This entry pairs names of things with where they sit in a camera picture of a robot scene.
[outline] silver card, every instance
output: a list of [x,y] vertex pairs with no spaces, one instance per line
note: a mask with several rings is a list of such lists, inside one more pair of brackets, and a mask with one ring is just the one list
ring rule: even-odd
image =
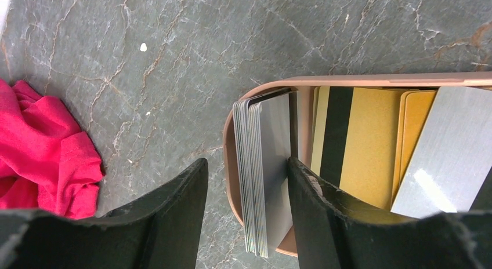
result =
[[292,93],[249,109],[259,255],[269,257],[292,227],[286,164],[291,156]]
[[289,92],[289,88],[275,90],[249,99],[238,101],[233,105],[234,136],[236,139],[236,157],[243,210],[244,235],[246,251],[259,255],[257,231],[257,199],[253,188],[251,161],[251,133],[248,109],[254,103]]
[[468,211],[492,166],[492,92],[442,87],[391,211],[423,218]]

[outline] card holder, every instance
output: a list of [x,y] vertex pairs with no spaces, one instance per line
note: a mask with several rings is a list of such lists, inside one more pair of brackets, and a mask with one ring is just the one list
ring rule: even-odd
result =
[[[492,72],[460,72],[440,74],[393,74],[393,75],[347,75],[295,77],[276,82],[269,82],[246,93],[242,99],[250,98],[276,89],[291,87],[298,93],[298,132],[299,159],[310,164],[312,152],[312,125],[314,89],[319,86],[351,87],[439,87],[439,86],[491,86]],[[243,224],[241,208],[240,183],[237,170],[236,141],[232,112],[227,117],[223,131],[223,152],[226,173],[226,188],[229,204],[237,220]],[[297,256],[294,229],[285,236],[277,251],[290,256]]]

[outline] marble surface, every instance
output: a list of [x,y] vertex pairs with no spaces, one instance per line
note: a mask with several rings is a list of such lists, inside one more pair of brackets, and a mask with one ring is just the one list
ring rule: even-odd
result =
[[89,132],[99,215],[206,157],[197,268],[297,268],[244,252],[222,160],[233,102],[297,75],[490,71],[492,0],[12,0],[0,46],[1,77]]

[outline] brushed metal card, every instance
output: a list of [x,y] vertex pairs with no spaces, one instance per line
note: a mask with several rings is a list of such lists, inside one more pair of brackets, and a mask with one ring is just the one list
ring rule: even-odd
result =
[[492,92],[438,90],[391,211],[468,211],[492,166]]

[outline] pink cloth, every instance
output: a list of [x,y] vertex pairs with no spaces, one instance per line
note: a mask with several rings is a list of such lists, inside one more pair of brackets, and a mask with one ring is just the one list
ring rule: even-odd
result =
[[101,158],[57,98],[0,79],[0,208],[72,219],[96,212]]

